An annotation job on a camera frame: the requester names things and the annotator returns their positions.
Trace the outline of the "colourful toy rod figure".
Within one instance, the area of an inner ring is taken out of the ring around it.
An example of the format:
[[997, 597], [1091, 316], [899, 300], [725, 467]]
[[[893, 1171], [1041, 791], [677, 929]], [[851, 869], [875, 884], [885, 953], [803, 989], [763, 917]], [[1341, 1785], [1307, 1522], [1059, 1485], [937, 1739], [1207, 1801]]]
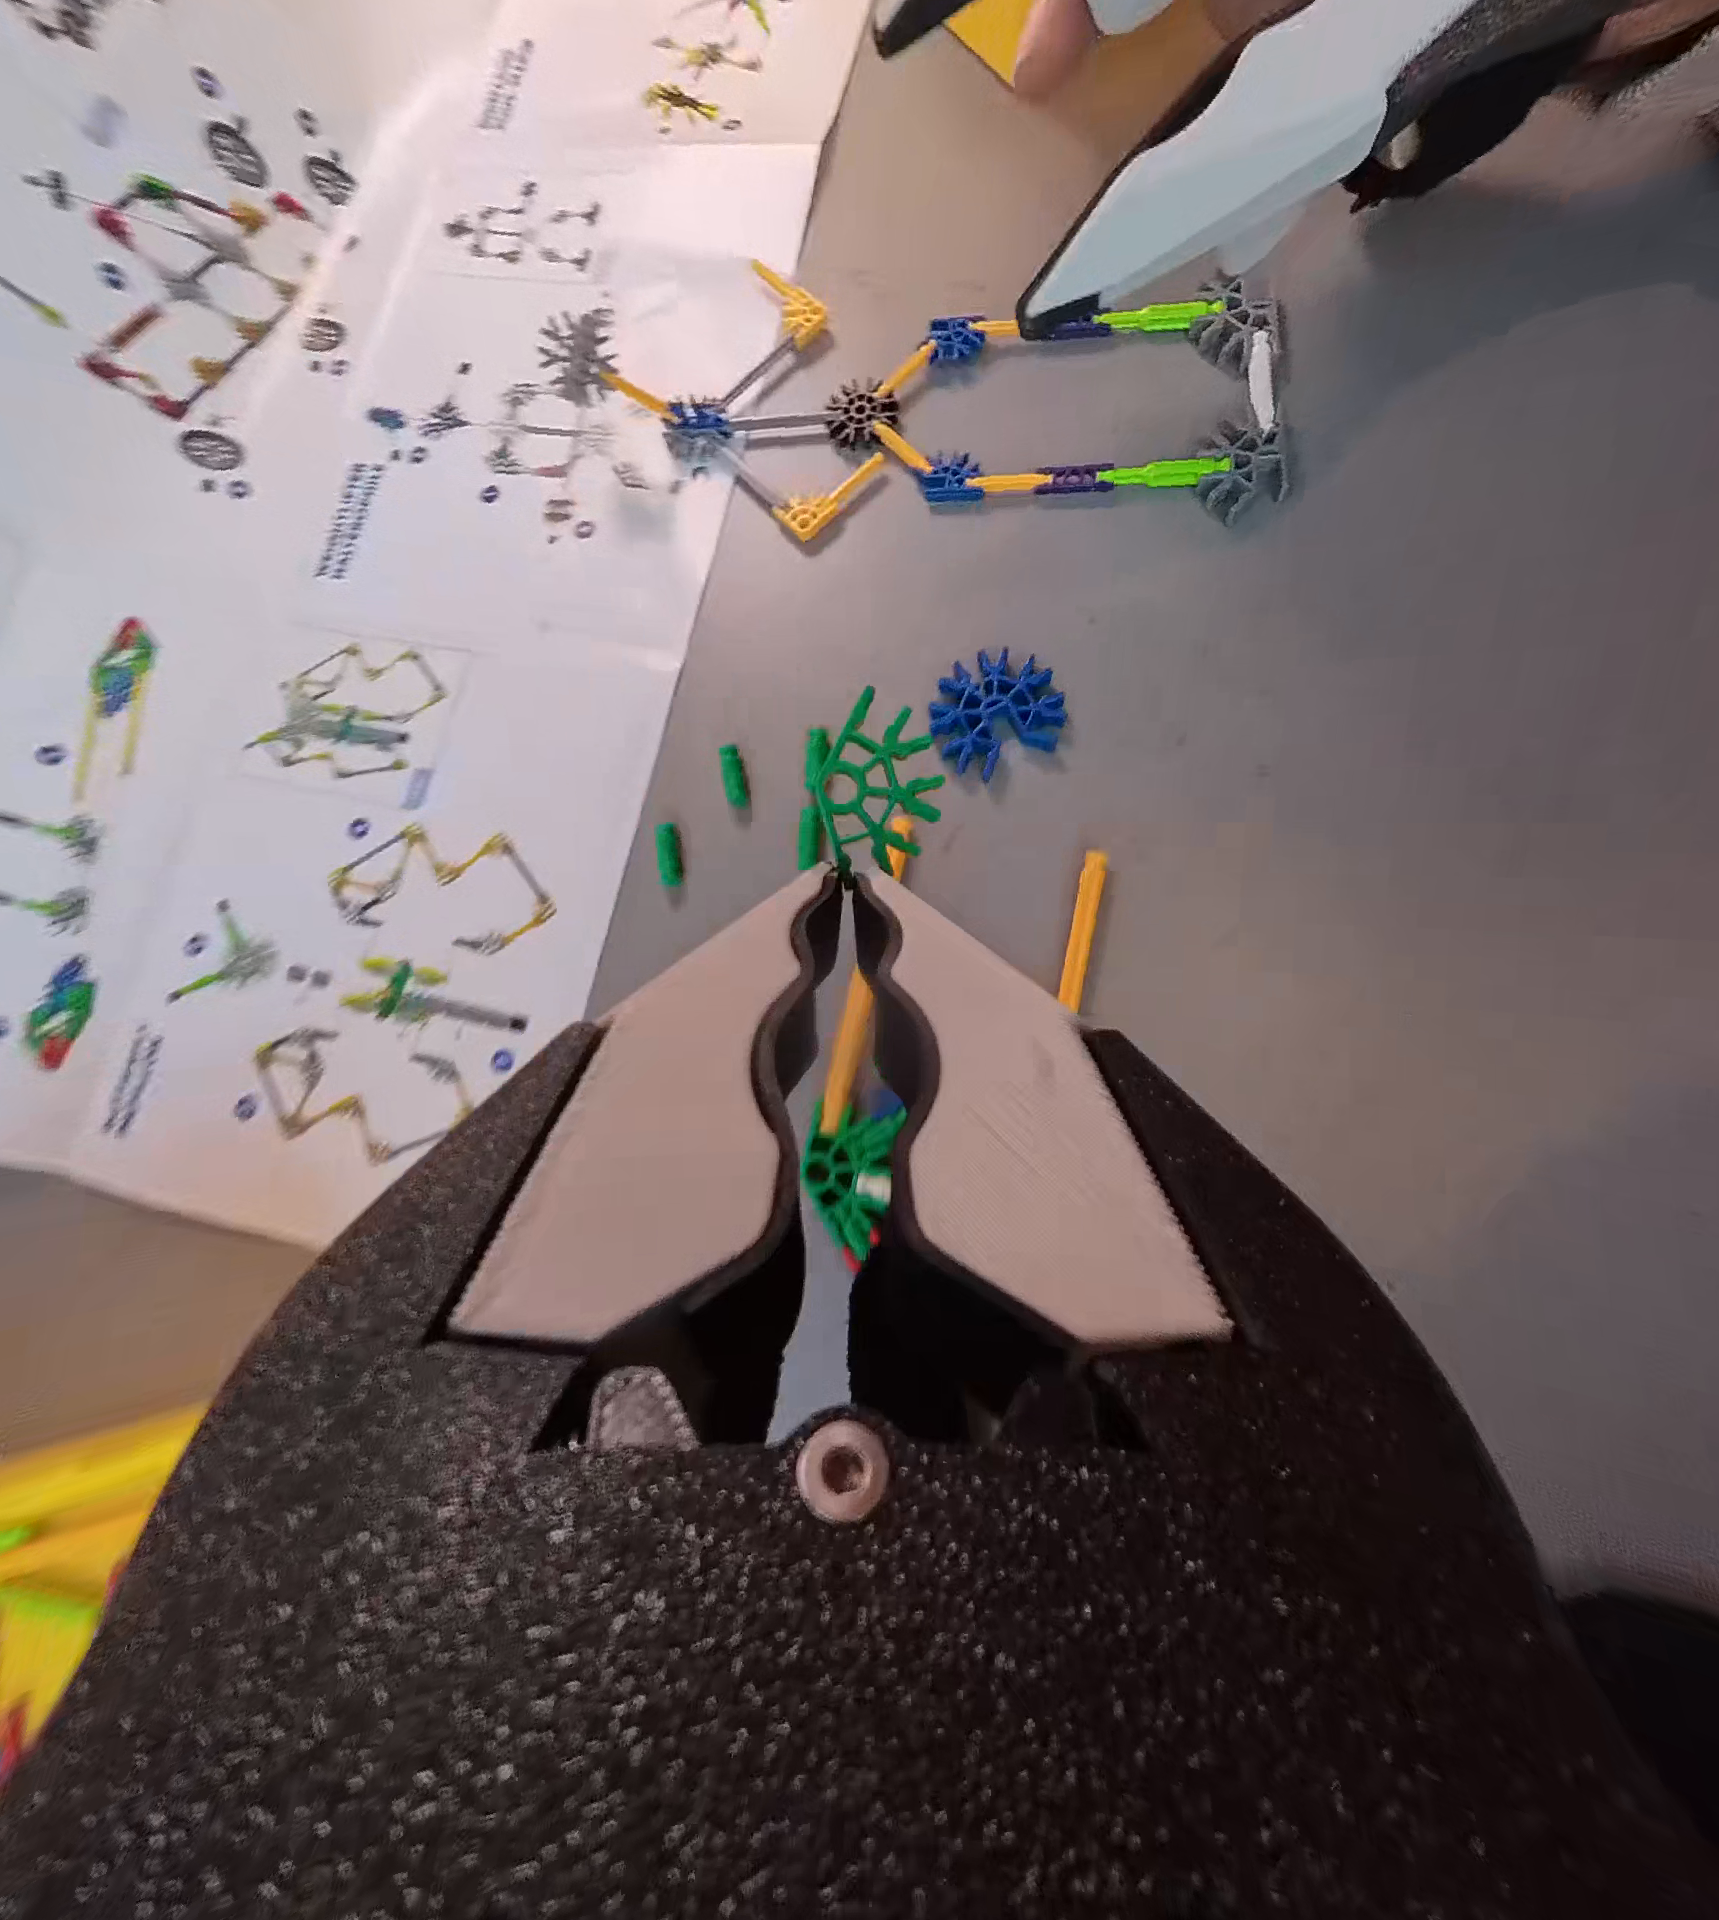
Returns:
[[[1101, 500], [1117, 492], [1187, 492], [1219, 524], [1233, 524], [1253, 502], [1283, 502], [1291, 489], [1287, 430], [1279, 409], [1279, 307], [1251, 299], [1237, 276], [1217, 276], [1189, 300], [1099, 307], [1091, 300], [1069, 316], [1025, 334], [1013, 319], [945, 315], [925, 325], [919, 346], [883, 378], [853, 378], [823, 406], [791, 415], [749, 415], [743, 400], [771, 372], [819, 344], [829, 325], [823, 300], [761, 260], [753, 275], [775, 296], [779, 334], [721, 396], [657, 396], [609, 365], [595, 366], [605, 392], [625, 398], [657, 422], [671, 454], [683, 462], [721, 467], [765, 516], [799, 547], [819, 541], [887, 468], [907, 473], [933, 511], [977, 508], [1003, 500]], [[929, 377], [965, 372], [1001, 344], [1029, 349], [1099, 346], [1129, 338], [1185, 340], [1205, 363], [1245, 391], [1243, 417], [1223, 422], [1187, 454], [1143, 462], [1047, 462], [993, 471], [967, 453], [929, 454], [903, 430], [903, 405]], [[847, 464], [825, 492], [783, 495], [751, 468], [753, 445], [785, 434], [821, 436]]]

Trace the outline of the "person's right hand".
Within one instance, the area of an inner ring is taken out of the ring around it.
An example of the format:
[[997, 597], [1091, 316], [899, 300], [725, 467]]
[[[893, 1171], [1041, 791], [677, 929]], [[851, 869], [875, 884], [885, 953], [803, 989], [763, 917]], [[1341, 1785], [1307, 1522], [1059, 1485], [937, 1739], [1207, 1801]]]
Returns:
[[1049, 97], [1079, 68], [1097, 39], [1087, 3], [1033, 3], [1015, 40], [1015, 97], [1033, 103]]

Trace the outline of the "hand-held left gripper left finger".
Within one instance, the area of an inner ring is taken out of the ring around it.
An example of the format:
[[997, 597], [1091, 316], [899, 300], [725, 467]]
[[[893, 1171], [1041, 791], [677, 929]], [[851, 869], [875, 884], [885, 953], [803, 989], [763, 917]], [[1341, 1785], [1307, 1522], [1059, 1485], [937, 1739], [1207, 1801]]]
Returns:
[[771, 1258], [797, 1225], [789, 1094], [845, 892], [815, 869], [619, 1002], [448, 1329], [595, 1346]]

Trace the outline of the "green fan toy connector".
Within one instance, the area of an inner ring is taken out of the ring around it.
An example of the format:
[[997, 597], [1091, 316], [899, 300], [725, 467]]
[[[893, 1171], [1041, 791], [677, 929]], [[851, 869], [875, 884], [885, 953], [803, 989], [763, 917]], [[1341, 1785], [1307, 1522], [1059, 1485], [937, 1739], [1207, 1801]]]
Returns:
[[941, 818], [945, 777], [923, 767], [933, 743], [911, 732], [911, 709], [873, 724], [873, 704], [865, 685], [837, 729], [809, 732], [803, 792], [823, 860], [849, 872], [867, 857], [897, 879], [919, 852], [919, 829]]
[[839, 1135], [817, 1139], [813, 1133], [803, 1149], [801, 1191], [841, 1257], [853, 1242], [865, 1244], [871, 1227], [881, 1231], [885, 1225], [891, 1203], [885, 1208], [867, 1206], [855, 1197], [853, 1178], [861, 1172], [891, 1177], [893, 1151], [905, 1119], [901, 1124], [887, 1124], [853, 1113]]

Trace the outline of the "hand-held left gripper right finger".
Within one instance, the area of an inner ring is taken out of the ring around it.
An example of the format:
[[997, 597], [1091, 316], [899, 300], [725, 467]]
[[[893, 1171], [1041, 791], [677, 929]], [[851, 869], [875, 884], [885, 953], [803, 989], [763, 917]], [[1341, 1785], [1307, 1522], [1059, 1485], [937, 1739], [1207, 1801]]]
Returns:
[[873, 1064], [903, 1102], [891, 1225], [1077, 1352], [1233, 1332], [1077, 1019], [891, 877], [851, 884]]

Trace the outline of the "grey desk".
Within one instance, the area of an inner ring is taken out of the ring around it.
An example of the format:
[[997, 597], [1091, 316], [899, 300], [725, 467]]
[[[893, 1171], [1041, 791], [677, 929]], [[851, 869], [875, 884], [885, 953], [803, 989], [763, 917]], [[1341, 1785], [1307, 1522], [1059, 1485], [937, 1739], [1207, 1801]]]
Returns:
[[[771, 409], [997, 321], [1147, 115], [865, 40], [791, 272], [829, 326]], [[1555, 1581], [1719, 1609], [1719, 157], [1549, 103], [1255, 280], [1291, 489], [1233, 526], [887, 471], [797, 547], [727, 480], [581, 1015], [789, 879], [811, 727], [1037, 656], [1057, 753], [945, 780], [909, 882], [1049, 989], [1107, 852], [1089, 1019], [1351, 1242]], [[0, 1164], [0, 1458], [208, 1401], [300, 1246]]]

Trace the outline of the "long yellow toy rod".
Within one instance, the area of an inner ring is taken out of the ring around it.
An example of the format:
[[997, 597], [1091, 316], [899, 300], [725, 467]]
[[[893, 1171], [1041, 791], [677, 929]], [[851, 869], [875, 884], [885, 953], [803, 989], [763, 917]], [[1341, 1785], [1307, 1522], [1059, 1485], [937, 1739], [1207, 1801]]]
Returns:
[[823, 1094], [817, 1109], [817, 1139], [841, 1133], [853, 1107], [861, 1069], [869, 1058], [873, 993], [861, 967], [853, 967], [837, 1031], [827, 1058]]
[[1083, 1006], [1109, 871], [1107, 852], [1099, 848], [1083, 852], [1057, 987], [1057, 1000], [1069, 1015], [1079, 1015]]

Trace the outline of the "white instruction sheet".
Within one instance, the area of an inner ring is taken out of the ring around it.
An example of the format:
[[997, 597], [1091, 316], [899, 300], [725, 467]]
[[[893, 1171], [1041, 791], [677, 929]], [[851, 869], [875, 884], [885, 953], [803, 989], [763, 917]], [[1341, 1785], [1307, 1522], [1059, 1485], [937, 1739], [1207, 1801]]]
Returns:
[[585, 1006], [865, 5], [0, 5], [0, 1166], [322, 1244]]

